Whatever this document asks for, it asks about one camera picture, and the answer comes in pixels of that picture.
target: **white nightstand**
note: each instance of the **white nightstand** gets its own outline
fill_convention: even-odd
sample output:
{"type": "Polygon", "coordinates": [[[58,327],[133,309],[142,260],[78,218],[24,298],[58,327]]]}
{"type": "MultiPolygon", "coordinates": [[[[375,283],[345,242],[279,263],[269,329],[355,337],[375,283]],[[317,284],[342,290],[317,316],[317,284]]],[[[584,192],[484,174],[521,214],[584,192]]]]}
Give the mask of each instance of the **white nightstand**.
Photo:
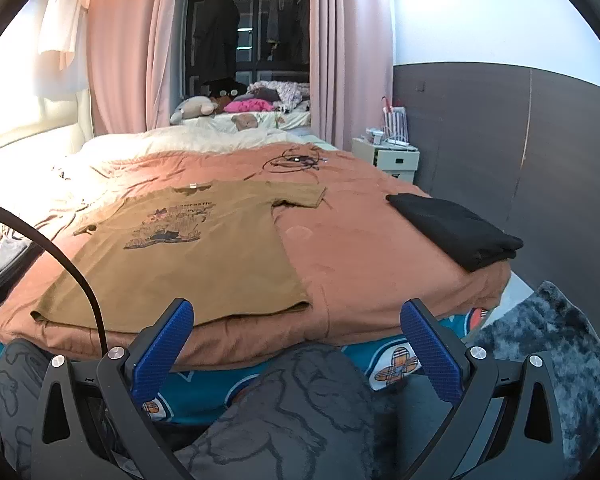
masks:
{"type": "Polygon", "coordinates": [[[409,152],[385,142],[375,145],[366,139],[353,139],[351,153],[373,164],[378,170],[412,184],[420,162],[418,151],[409,152]]]}

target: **black folded clothing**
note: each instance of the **black folded clothing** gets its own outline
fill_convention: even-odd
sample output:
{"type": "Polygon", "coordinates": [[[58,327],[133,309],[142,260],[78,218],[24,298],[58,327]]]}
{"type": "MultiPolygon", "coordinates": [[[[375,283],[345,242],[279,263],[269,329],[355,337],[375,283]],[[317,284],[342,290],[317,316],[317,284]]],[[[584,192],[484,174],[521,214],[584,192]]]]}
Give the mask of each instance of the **black folded clothing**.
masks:
{"type": "Polygon", "coordinates": [[[40,247],[27,239],[0,241],[0,305],[41,253],[40,247]]]}
{"type": "Polygon", "coordinates": [[[414,227],[469,272],[516,257],[523,241],[454,202],[411,193],[386,199],[414,227]]]}

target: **orange duvet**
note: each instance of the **orange duvet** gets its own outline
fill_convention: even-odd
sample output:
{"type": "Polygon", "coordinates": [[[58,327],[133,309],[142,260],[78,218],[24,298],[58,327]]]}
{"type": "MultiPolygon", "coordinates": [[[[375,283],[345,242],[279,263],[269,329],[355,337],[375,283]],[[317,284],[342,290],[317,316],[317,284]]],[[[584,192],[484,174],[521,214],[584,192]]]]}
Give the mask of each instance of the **orange duvet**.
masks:
{"type": "MultiPolygon", "coordinates": [[[[289,260],[312,305],[273,316],[232,317],[198,326],[178,358],[180,369],[251,365],[306,340],[344,345],[395,335],[400,332],[400,307],[411,298],[421,298],[437,317],[498,304],[510,276],[507,262],[469,274],[385,200],[387,194],[398,192],[424,195],[421,190],[346,152],[320,150],[326,160],[320,162],[319,170],[273,174],[262,169],[292,146],[298,153],[310,153],[305,146],[270,144],[225,155],[171,152],[132,161],[69,165],[63,173],[68,190],[64,207],[53,225],[48,218],[54,215],[45,217],[45,229],[53,234],[59,230],[54,241],[72,257],[89,239],[87,234],[72,234],[80,216],[125,196],[213,179],[326,186],[318,209],[274,210],[289,260]],[[68,204],[74,204],[72,212],[68,204]]],[[[39,257],[0,307],[0,341],[24,337],[72,358],[98,356],[96,331],[31,317],[40,297],[61,272],[49,254],[39,257]]],[[[133,338],[132,334],[107,334],[109,347],[128,346],[133,338]]]]}

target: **brown t-shirt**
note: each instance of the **brown t-shirt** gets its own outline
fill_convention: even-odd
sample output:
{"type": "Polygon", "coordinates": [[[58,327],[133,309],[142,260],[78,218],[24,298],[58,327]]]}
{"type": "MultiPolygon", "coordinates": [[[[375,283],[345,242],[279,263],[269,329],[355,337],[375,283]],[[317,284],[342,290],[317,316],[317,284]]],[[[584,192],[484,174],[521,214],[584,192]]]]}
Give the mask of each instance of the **brown t-shirt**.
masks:
{"type": "MultiPolygon", "coordinates": [[[[106,330],[138,333],[174,298],[193,305],[195,324],[275,314],[309,297],[272,219],[282,203],[318,207],[324,186],[212,181],[125,198],[86,215],[75,234],[93,239],[74,264],[93,288],[106,330]]],[[[63,272],[35,318],[95,328],[80,286],[63,272]]]]}

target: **gray fuzzy blanket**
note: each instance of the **gray fuzzy blanket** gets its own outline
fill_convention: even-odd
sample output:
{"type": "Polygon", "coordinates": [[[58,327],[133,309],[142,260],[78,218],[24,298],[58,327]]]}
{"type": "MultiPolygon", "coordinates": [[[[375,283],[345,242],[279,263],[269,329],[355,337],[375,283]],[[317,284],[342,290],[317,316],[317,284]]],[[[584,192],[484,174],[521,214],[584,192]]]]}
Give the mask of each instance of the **gray fuzzy blanket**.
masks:
{"type": "Polygon", "coordinates": [[[496,359],[523,361],[535,352],[551,353],[566,471],[575,475],[600,444],[600,339],[587,317],[553,283],[544,282],[467,339],[496,359]]]}

